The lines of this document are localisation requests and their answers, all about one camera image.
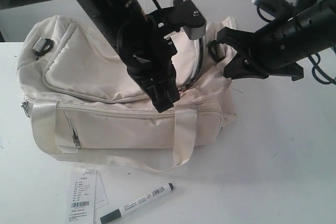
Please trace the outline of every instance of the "black marker cap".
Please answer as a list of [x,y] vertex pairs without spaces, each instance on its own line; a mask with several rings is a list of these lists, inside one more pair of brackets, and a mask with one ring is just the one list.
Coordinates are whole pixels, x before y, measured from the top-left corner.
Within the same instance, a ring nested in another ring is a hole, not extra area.
[[120,213],[120,210],[117,209],[116,211],[113,211],[103,217],[100,218],[100,222],[101,224],[107,224],[107,223],[110,223],[114,220],[117,220],[121,218],[121,213]]

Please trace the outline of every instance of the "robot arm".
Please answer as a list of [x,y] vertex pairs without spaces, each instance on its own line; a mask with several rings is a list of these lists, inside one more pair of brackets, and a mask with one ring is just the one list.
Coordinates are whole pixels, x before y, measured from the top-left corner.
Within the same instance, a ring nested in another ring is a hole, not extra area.
[[[0,0],[0,8],[12,8],[50,0]],[[171,58],[177,53],[164,37],[184,27],[189,39],[205,34],[206,20],[191,0],[175,0],[174,6],[146,15],[137,0],[77,0],[106,37],[129,76],[151,98],[159,112],[180,99]]]

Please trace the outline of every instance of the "white tabletop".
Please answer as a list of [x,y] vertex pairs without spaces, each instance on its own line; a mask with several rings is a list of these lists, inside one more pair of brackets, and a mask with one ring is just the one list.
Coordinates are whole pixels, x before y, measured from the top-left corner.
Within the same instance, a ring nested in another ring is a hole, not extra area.
[[[21,45],[0,44],[0,223],[60,224],[73,164],[34,143],[16,81]],[[335,70],[332,51],[321,55],[322,66]],[[311,64],[301,63],[306,78],[297,82],[235,80],[237,121],[182,167],[154,175],[94,166],[109,201],[97,223],[170,182],[176,187],[170,195],[116,223],[335,223],[336,87],[316,83]]]

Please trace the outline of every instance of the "price tag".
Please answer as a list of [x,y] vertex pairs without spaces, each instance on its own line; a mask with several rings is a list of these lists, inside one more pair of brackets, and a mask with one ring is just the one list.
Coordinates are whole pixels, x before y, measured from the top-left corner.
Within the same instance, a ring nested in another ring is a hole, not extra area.
[[65,223],[94,223],[96,170],[77,168],[72,171]]

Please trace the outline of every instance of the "barcode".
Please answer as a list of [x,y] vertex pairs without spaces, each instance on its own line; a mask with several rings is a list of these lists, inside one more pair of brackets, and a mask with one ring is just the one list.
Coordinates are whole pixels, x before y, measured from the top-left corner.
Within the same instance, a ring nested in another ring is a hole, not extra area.
[[86,207],[89,205],[89,201],[83,201],[83,202],[76,202],[71,204],[71,208],[73,207]]
[[154,196],[162,193],[163,191],[165,191],[164,187],[161,187],[158,190],[152,191],[152,196],[154,197]]

